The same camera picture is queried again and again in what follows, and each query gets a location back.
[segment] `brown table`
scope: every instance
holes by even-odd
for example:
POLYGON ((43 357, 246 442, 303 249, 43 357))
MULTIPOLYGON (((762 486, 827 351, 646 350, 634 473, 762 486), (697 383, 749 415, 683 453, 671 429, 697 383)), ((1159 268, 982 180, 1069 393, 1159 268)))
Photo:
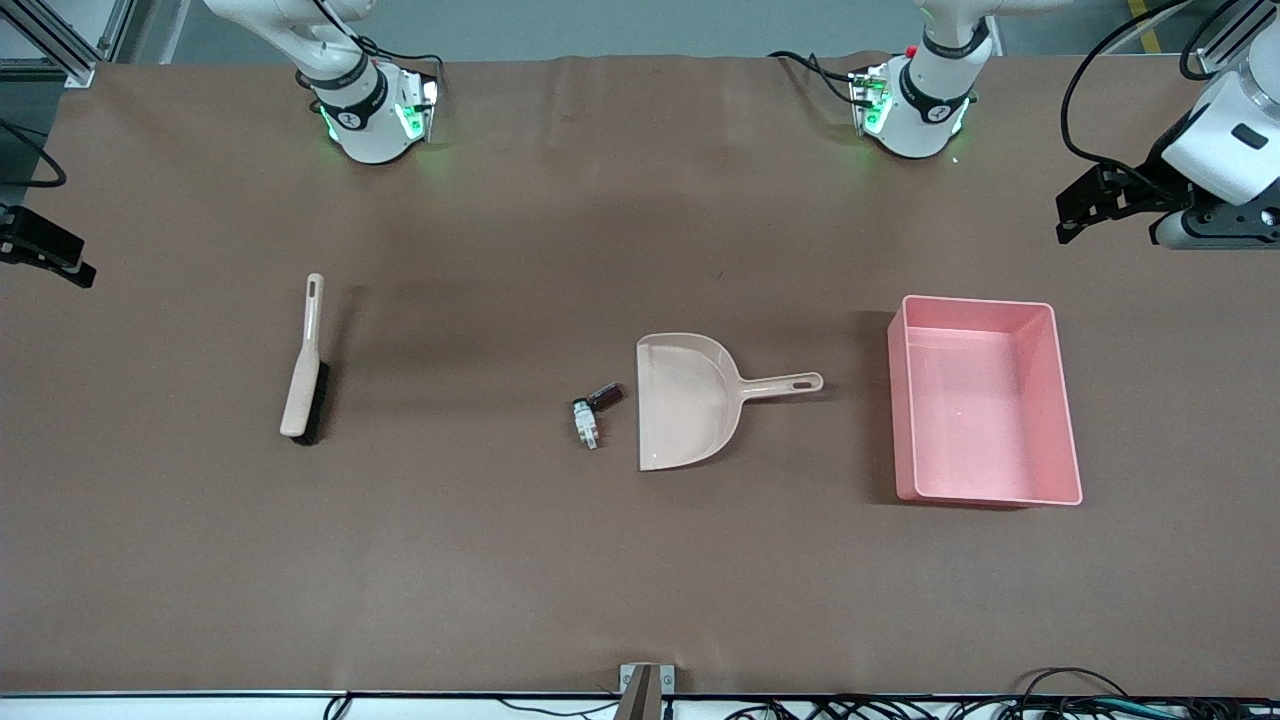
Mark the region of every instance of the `brown table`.
MULTIPOLYGON (((31 206, 96 287, 0 272, 0 685, 1002 691, 1083 664, 1143 693, 1280 687, 1280 255, 1053 238, 1074 59, 991 64, 904 161, 772 60, 448 68, 438 143, 346 160, 288 67, 105 67, 31 206), (276 434, 307 273, 323 442, 276 434), (884 328, 906 293, 1057 310, 1084 503, 893 497, 884 328), (636 471, 635 400, 567 402, 645 333, 710 334, 820 398, 636 471)), ((1196 87, 1106 59, 1082 143, 1137 160, 1196 87)))

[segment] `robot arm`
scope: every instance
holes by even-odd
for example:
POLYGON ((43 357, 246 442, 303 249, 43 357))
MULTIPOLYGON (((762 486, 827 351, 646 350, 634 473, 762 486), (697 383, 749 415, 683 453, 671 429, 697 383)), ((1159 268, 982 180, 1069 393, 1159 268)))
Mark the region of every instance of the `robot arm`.
POLYGON ((851 78, 859 131, 904 158, 928 158, 960 132, 974 79, 991 58, 987 15, 1025 15, 1071 0, 914 0, 924 13, 924 38, 914 55, 897 56, 851 78))
POLYGON ((1059 242, 1103 220, 1158 211, 1156 245, 1280 249, 1280 23, 1212 77, 1137 170, 1140 178, 1094 165, 1059 195, 1059 242))
POLYGON ((329 136, 360 163, 394 160, 426 140, 436 81, 372 58, 353 40, 348 20, 369 15, 376 0, 205 0, 284 53, 320 100, 329 136))

